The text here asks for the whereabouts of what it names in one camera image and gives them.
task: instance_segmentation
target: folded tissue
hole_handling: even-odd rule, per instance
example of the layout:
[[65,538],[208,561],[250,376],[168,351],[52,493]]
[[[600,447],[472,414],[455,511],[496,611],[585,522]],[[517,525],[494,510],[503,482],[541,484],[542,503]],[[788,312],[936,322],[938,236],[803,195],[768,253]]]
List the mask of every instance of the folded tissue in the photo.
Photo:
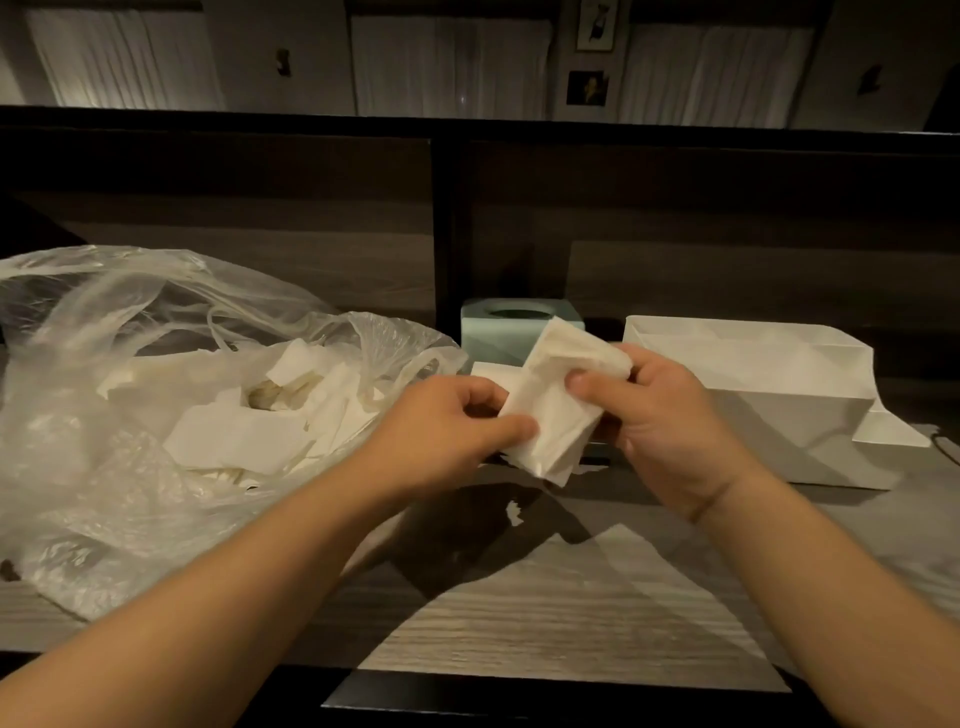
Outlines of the folded tissue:
[[[567,393],[566,375],[574,369],[590,369],[626,379],[632,366],[630,357],[620,349],[563,319],[551,319],[519,376],[511,381],[510,395],[500,409],[500,415],[532,415],[540,425],[540,433],[533,440],[506,450],[507,461],[564,486],[603,414],[595,404]],[[476,368],[473,371],[481,374],[483,367],[480,372]]]

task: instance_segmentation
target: white curtain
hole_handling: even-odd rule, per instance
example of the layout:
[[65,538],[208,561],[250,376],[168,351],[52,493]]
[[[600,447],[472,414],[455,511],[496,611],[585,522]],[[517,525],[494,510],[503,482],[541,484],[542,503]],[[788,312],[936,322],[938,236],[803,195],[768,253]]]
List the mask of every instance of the white curtain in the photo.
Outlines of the white curtain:
[[20,93],[20,84],[16,82],[13,69],[7,62],[3,49],[0,49],[0,105],[20,106],[23,104],[23,94]]
[[362,116],[543,119],[547,20],[355,15]]
[[226,110],[201,12],[27,10],[57,102]]
[[619,121],[783,128],[812,39],[810,28],[635,25]]

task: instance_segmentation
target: forearm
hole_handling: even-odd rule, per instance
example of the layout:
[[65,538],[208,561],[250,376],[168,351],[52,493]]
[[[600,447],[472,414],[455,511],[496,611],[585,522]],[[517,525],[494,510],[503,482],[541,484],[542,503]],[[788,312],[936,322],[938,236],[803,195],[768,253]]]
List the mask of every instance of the forearm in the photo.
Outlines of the forearm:
[[754,476],[701,526],[836,716],[870,726],[955,723],[960,628],[794,489]]
[[0,725],[229,725],[392,503],[353,458],[0,684]]

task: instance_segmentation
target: person's left hand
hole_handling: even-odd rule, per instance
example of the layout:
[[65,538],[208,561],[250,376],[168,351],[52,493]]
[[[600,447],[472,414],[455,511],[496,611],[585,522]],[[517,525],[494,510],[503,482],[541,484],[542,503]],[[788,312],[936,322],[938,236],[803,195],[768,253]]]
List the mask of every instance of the person's left hand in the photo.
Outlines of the person's left hand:
[[457,487],[487,456],[537,434],[532,417],[495,416],[505,399],[481,376],[431,376],[400,395],[353,457],[408,497]]

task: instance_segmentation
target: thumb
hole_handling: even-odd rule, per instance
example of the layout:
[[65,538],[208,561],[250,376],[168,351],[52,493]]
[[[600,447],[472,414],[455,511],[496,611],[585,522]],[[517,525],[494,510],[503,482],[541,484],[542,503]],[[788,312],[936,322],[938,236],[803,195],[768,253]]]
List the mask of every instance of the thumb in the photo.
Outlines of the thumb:
[[504,415],[484,420],[474,420],[474,442],[481,457],[514,445],[525,443],[540,431],[537,421],[530,415]]
[[571,372],[566,391],[578,400],[603,407],[623,422],[635,422],[644,404],[646,392],[639,384],[599,372]]

